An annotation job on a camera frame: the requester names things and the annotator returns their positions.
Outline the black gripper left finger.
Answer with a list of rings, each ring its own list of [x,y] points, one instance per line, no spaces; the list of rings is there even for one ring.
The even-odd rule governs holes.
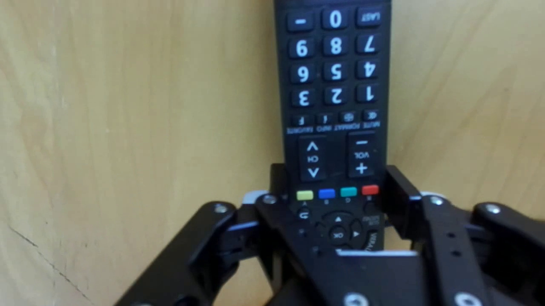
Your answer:
[[[272,163],[269,188],[234,207],[211,200],[175,233],[114,306],[212,306],[246,258],[257,258],[272,296],[265,306],[311,306],[303,272],[309,228],[286,205],[287,173]]]

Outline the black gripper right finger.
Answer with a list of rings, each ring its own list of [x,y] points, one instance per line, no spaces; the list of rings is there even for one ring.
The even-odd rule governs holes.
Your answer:
[[[493,200],[461,209],[393,165],[379,205],[422,258],[434,306],[545,306],[541,219]]]

